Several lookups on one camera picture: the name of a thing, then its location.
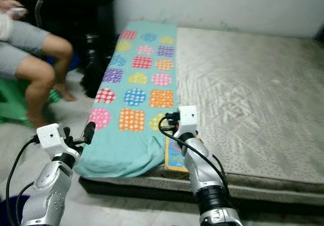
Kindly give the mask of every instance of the black cable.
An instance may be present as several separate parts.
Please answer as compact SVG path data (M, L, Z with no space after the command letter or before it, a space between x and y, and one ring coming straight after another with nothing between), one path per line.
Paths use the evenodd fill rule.
M9 220L11 226L16 226L16 225L15 225L14 221L11 218L10 208L9 208L9 188L10 188L10 181L11 181L12 175L14 174L14 171L16 169L17 163L18 163L18 161L19 161L22 153L25 151L25 149L28 147L28 145L30 145L31 143L34 143L34 142L39 143L39 139L38 139L37 135L35 135L28 143L26 143L22 147L22 149L20 150L19 154L16 157L15 163L12 166L12 169L11 169L10 174L8 176L7 185L6 185L6 209L7 209L8 220Z
M172 140L175 140L176 142L178 143L181 143L182 145L184 145L185 147L189 148L190 150L192 150L193 152L195 152L196 154L198 154L206 163L208 163L215 171L216 173L218 174L218 176L221 178L224 186L225 186L225 190L226 190L226 193L229 195L229 190L228 190L228 186L227 186L227 180L226 180L226 176L225 176L225 172L224 172L224 168L223 166L221 165L221 162L216 158L216 156L213 155L213 158L216 159L217 163L219 164L220 168L221 168L221 171L220 172L216 167L215 165L208 159L206 158L204 155L202 155L198 150L194 149L192 146L188 145L186 142L178 139L177 137L174 137L173 135L170 135L168 134L167 132L163 131L162 128L161 128L161 124L162 122L167 119L167 117L163 117L160 122L158 123L158 129L160 130L160 132L167 136L168 138L172 139Z
M19 219L19 215L18 215L18 205L19 205L19 200L22 196L22 194L32 185L34 184L34 182L29 183L28 185L26 185L21 192L18 194L17 200L16 200L16 220L18 222L18 225L20 225L20 219Z
M219 167L221 167L221 171L222 171L223 178L224 178L225 181L226 181L226 186L228 186L227 178L226 178L226 174L225 174L225 170L224 170L224 167L223 167L221 161L219 161L219 159L218 159L215 155L213 155L213 158L217 161Z

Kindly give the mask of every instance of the green stool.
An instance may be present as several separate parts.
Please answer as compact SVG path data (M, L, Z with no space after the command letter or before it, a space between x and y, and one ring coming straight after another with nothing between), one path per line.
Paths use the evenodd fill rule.
M29 127L32 126L26 117L27 104L24 93L27 86L27 81L0 78L0 123L18 120ZM60 100L60 95L55 90L51 90L48 104Z

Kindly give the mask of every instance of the purple polka dot shape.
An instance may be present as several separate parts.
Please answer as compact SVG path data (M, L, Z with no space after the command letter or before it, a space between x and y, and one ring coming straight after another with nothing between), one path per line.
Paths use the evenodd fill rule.
M129 106L139 106L146 99L146 94L143 90L138 88L129 89L124 94L124 101Z
M147 32L142 34L141 39L147 42L153 42L156 40L156 35L154 33Z
M157 55L172 57L174 56L174 47L171 46L159 46L157 50Z
M123 75L123 70L108 68L103 77L103 81L108 83L119 83L122 79L122 75Z

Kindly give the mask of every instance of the teal bed sheet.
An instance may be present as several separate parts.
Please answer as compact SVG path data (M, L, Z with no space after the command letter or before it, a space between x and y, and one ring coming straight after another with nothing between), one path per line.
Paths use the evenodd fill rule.
M177 26L128 23L98 90L89 121L96 123L76 171L84 177L134 177L165 159L157 125L176 111Z

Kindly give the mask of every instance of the person's hand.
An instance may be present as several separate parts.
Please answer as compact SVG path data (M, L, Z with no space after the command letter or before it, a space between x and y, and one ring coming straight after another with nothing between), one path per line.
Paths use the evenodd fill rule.
M24 6L14 0L3 0L0 2L0 8L1 10L3 10L3 12L7 12L11 8L16 8L16 7L24 7Z
M20 4L19 2L17 1L14 1L14 0L3 0L0 2L0 8L3 12L8 12L10 11L11 8L17 8L17 7L24 7L22 4ZM8 14L10 14L10 17L14 20L18 20L20 18L22 18L24 15L27 14L27 10L25 10L23 12L23 14L21 15L17 15L13 12L8 12Z
M19 13L19 14L15 13L15 12L12 12L11 10L9 10L7 13L10 15L11 19L19 20L20 18L22 18L23 16L25 16L27 14L27 10L24 9L24 11L22 13Z

